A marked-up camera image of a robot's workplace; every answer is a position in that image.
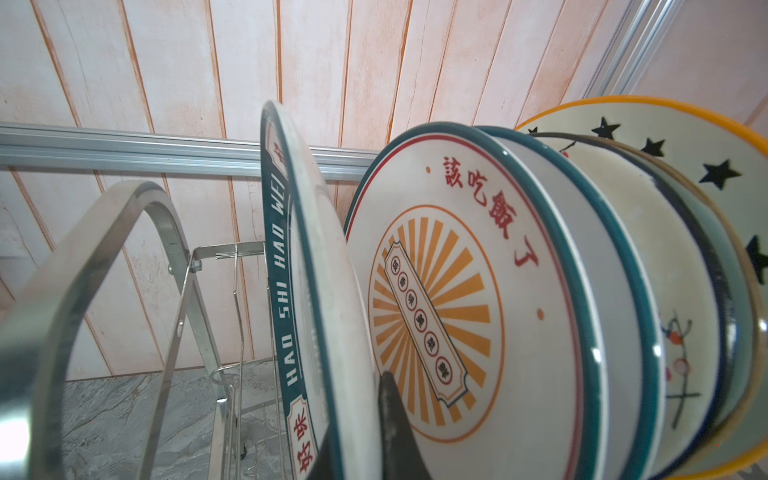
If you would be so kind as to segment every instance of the red dot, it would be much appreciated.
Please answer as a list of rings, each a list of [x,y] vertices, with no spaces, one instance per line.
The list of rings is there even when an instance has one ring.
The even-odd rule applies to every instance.
[[[677,332],[670,333],[670,342],[674,345],[683,345],[683,337]]]

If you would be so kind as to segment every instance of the orange sunburst pattern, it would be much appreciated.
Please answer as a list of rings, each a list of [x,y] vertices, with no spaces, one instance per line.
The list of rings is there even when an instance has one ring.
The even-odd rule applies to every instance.
[[[401,291],[392,274],[394,253],[407,257],[402,269],[412,275]],[[420,307],[437,335],[420,333],[429,331],[420,329],[418,317],[409,312],[405,295],[412,290],[419,293]],[[368,307],[379,369],[395,376],[414,429],[438,442],[471,435],[492,407],[504,336],[492,268],[468,228],[439,207],[401,214],[376,251]],[[433,355],[438,348],[441,356]],[[442,356],[449,365],[435,362]],[[461,389],[446,396],[440,387],[454,373],[461,376]]]

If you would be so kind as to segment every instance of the gray marble surface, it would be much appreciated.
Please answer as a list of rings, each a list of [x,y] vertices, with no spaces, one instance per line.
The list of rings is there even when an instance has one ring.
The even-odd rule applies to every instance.
[[[241,437],[247,456],[241,478],[281,478],[285,428],[278,437],[276,406],[263,405],[275,396],[272,364],[246,364],[243,376]],[[62,419],[66,478],[136,478],[159,386],[159,373],[67,383]],[[175,372],[152,478],[207,478],[214,406],[214,391],[202,369]]]

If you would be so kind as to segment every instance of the red chinese text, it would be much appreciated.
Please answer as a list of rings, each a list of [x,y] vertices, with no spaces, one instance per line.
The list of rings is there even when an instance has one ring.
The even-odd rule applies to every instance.
[[[536,256],[536,252],[531,248],[531,244],[528,242],[528,236],[523,236],[523,239],[525,239],[525,246],[528,247],[528,252],[525,253],[525,257],[518,259],[518,251],[515,250],[515,265],[521,266],[525,264],[525,262],[531,260],[538,266],[538,257]]]
[[[299,463],[299,472],[306,472],[306,470],[310,467],[310,464],[312,463],[312,452],[310,451],[310,442],[306,442],[302,448],[301,452],[296,456],[296,460]]]
[[[480,189],[486,181],[488,181],[488,179],[480,174],[480,170],[467,172],[467,183],[470,187],[475,187],[475,201],[481,204],[483,207],[488,205],[488,200],[485,198],[485,194],[482,194],[482,200],[480,200],[478,198],[478,194],[480,193]]]
[[[503,192],[499,191],[498,194],[493,196],[493,207],[490,210],[490,214],[496,225],[504,230],[504,238],[509,240],[507,226],[512,223],[514,220],[512,215],[517,216],[517,212],[515,212],[512,205],[507,204]]]
[[[461,166],[461,164],[454,157],[451,157],[450,159],[448,157],[444,158],[445,161],[443,162],[442,166],[445,167],[445,182],[450,187],[455,187],[458,185],[459,188],[464,188],[464,184],[462,183],[462,175],[458,172],[458,168]]]
[[[296,416],[296,423],[293,425],[293,431],[296,433],[296,439],[301,440],[304,437],[304,432],[309,427],[306,424],[306,413],[302,409],[301,413]]]

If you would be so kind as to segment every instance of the ceramic plate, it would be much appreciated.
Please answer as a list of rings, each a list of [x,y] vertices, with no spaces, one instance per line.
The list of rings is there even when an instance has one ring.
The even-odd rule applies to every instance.
[[[535,134],[595,182],[629,230],[650,277],[667,338],[667,406],[653,475],[663,478],[713,428],[729,379],[728,285],[709,239],[665,184],[622,151],[569,134]]]
[[[605,341],[610,413],[604,478],[646,478],[664,419],[664,358],[650,283],[624,225],[602,193],[556,150],[528,135],[479,127],[538,178],[574,238]]]
[[[397,137],[346,221],[376,365],[433,478],[602,478],[604,348],[551,200],[491,137]]]
[[[760,386],[764,354],[760,348],[760,320],[763,318],[763,301],[754,275],[752,264],[741,247],[738,234],[725,215],[696,185],[680,172],[656,157],[645,154],[615,141],[603,140],[615,147],[625,149],[637,160],[637,165],[653,171],[670,185],[691,212],[699,220],[707,236],[712,240],[733,296],[737,331],[734,346],[733,375],[725,403],[716,418],[717,430],[699,447],[696,454],[677,471],[690,471],[691,467],[711,455],[719,455],[719,445],[727,444],[733,431],[742,422],[753,404]]]
[[[561,105],[521,125],[524,132],[564,131],[615,139],[658,157],[697,184],[725,213],[746,249],[768,301],[764,269],[768,238],[764,185],[768,181],[768,141],[722,115],[676,101],[649,97],[591,98]],[[768,349],[766,322],[760,320],[758,353]],[[768,455],[768,369],[753,408],[691,478],[737,472]]]
[[[293,477],[307,478],[325,441],[336,478],[381,478],[376,368],[355,273],[310,149],[271,101],[261,117],[261,171]]]

